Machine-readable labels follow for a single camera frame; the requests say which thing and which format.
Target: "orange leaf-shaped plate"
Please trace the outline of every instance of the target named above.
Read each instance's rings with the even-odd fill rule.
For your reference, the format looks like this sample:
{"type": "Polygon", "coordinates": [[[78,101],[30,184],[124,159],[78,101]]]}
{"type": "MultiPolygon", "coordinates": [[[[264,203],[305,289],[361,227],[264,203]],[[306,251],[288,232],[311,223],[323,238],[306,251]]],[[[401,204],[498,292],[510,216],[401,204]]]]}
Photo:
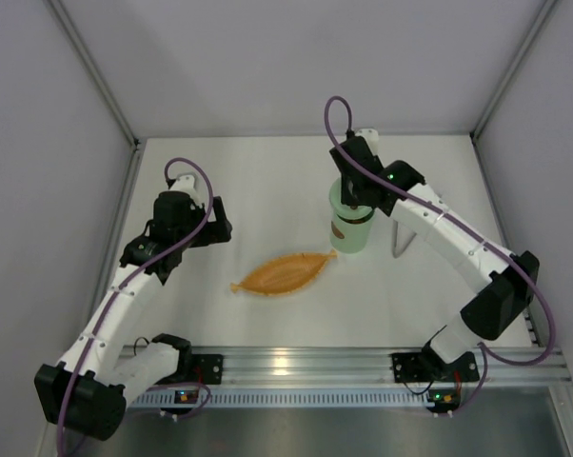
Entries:
{"type": "Polygon", "coordinates": [[[329,254],[300,252],[283,255],[252,271],[240,284],[232,283],[231,291],[245,290],[266,297],[292,293],[312,282],[335,257],[335,249],[329,254]]]}

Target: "purple cable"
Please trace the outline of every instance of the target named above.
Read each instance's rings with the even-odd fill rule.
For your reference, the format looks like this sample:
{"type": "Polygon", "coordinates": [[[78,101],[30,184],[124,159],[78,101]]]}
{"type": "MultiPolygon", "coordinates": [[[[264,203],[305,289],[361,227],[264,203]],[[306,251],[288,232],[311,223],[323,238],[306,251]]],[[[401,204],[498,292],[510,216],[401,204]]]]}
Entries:
{"type": "MultiPolygon", "coordinates": [[[[207,191],[208,191],[207,212],[205,213],[204,217],[202,218],[202,221],[200,222],[200,224],[198,224],[198,226],[194,230],[192,230],[188,236],[183,238],[176,245],[164,250],[163,252],[160,252],[155,257],[152,257],[151,259],[147,260],[143,265],[141,265],[139,268],[137,268],[135,271],[133,271],[124,281],[122,281],[122,283],[118,287],[119,290],[123,289],[137,274],[139,274],[142,271],[145,271],[148,267],[153,265],[155,262],[162,260],[164,257],[171,254],[176,249],[179,249],[182,246],[185,246],[187,243],[189,243],[200,232],[200,230],[204,227],[206,222],[208,222],[208,218],[210,217],[210,214],[212,213],[212,200],[213,200],[214,196],[212,193],[212,185],[210,184],[210,180],[208,179],[208,176],[204,173],[204,171],[200,167],[198,167],[196,164],[194,164],[190,160],[184,159],[182,157],[176,157],[176,158],[168,161],[168,163],[164,167],[164,176],[166,177],[166,179],[168,179],[168,169],[175,162],[183,162],[185,164],[188,164],[189,166],[193,167],[198,173],[200,173],[200,176],[202,176],[202,179],[204,179],[204,182],[207,185],[207,191]]],[[[98,330],[103,325],[103,322],[105,321],[107,315],[109,314],[109,311],[110,311],[111,307],[113,306],[113,303],[115,302],[115,299],[117,298],[118,295],[119,295],[119,292],[115,291],[110,296],[109,300],[107,301],[107,305],[103,308],[103,311],[101,312],[100,316],[98,317],[98,321],[96,321],[96,325],[94,326],[94,328],[92,330],[92,336],[96,335],[98,333],[98,330]]],[[[67,406],[69,404],[70,395],[72,394],[73,388],[75,386],[75,381],[77,380],[77,373],[79,373],[79,371],[81,370],[81,367],[84,364],[86,357],[88,356],[89,349],[92,346],[92,341],[93,341],[92,338],[88,338],[88,340],[86,341],[86,345],[84,346],[84,349],[82,350],[82,353],[79,356],[79,360],[77,361],[77,364],[75,364],[75,369],[73,370],[73,373],[71,374],[71,376],[69,378],[69,383],[67,384],[67,389],[65,390],[65,395],[63,396],[62,404],[60,405],[60,413],[58,414],[58,422],[56,424],[56,426],[58,428],[57,433],[56,433],[56,447],[58,450],[58,457],[65,457],[65,434],[64,434],[65,431],[64,431],[64,428],[65,428],[65,420],[67,418],[67,406]]]]}
{"type": "Polygon", "coordinates": [[[472,228],[468,227],[460,219],[454,217],[452,214],[443,213],[443,211],[440,208],[435,207],[432,203],[429,203],[429,202],[421,199],[420,197],[417,197],[417,196],[412,195],[412,194],[410,194],[410,193],[408,193],[402,189],[399,189],[396,186],[394,186],[393,184],[391,184],[391,183],[385,181],[384,179],[374,175],[373,173],[367,171],[364,167],[359,165],[349,155],[347,155],[344,148],[342,148],[340,146],[339,142],[337,141],[337,138],[335,138],[335,135],[333,134],[333,130],[331,129],[331,125],[330,125],[329,118],[328,118],[329,112],[331,109],[331,105],[335,101],[342,102],[342,104],[346,107],[346,110],[348,112],[348,125],[349,125],[348,128],[351,129],[351,126],[352,126],[352,109],[350,108],[349,103],[347,102],[347,100],[345,98],[340,97],[339,95],[334,95],[327,100],[326,105],[325,105],[326,134],[328,135],[329,139],[333,143],[333,146],[335,147],[335,149],[338,150],[340,152],[340,154],[342,154],[342,157],[344,157],[344,159],[352,167],[354,167],[356,170],[358,170],[360,173],[362,173],[364,176],[366,176],[368,179],[370,179],[374,183],[377,183],[380,186],[383,186],[386,189],[393,191],[393,192],[397,193],[398,195],[401,195],[404,198],[407,198],[407,199],[409,199],[409,200],[411,200],[411,201],[413,201],[419,205],[422,205],[424,208],[430,209],[431,211],[433,211],[437,214],[443,214],[445,219],[447,219],[452,224],[454,224],[456,227],[461,229],[464,233],[466,233],[468,236],[470,236],[476,242],[483,243],[484,247],[487,248],[490,252],[492,252],[494,255],[496,255],[498,258],[502,259],[503,261],[507,262],[508,265],[510,267],[512,267],[515,271],[517,271],[517,274],[519,274],[522,277],[522,279],[524,279],[525,283],[534,292],[534,295],[536,295],[536,297],[538,297],[538,300],[541,303],[541,307],[543,307],[544,315],[546,316],[546,320],[548,322],[548,327],[549,327],[549,329],[548,329],[549,341],[548,341],[546,348],[544,349],[544,351],[541,355],[539,355],[538,357],[536,357],[532,360],[520,362],[520,361],[505,359],[503,356],[498,355],[496,352],[494,352],[490,348],[488,348],[485,345],[485,343],[483,343],[483,342],[481,342],[479,344],[481,349],[483,351],[485,351],[487,354],[491,355],[494,359],[496,359],[500,362],[503,362],[505,364],[513,365],[513,366],[517,366],[517,367],[529,367],[532,365],[537,365],[540,362],[542,362],[543,360],[545,360],[553,351],[553,347],[555,347],[555,333],[556,333],[555,319],[553,318],[553,313],[551,312],[551,308],[550,308],[549,304],[547,303],[546,299],[544,298],[543,293],[539,290],[538,286],[536,286],[536,283],[534,283],[532,278],[530,278],[527,275],[527,273],[525,273],[525,271],[519,265],[517,265],[515,263],[515,261],[513,259],[511,259],[508,255],[504,254],[502,251],[500,251],[498,248],[496,248],[492,243],[487,243],[485,241],[485,239],[479,233],[477,233],[472,228]]]}

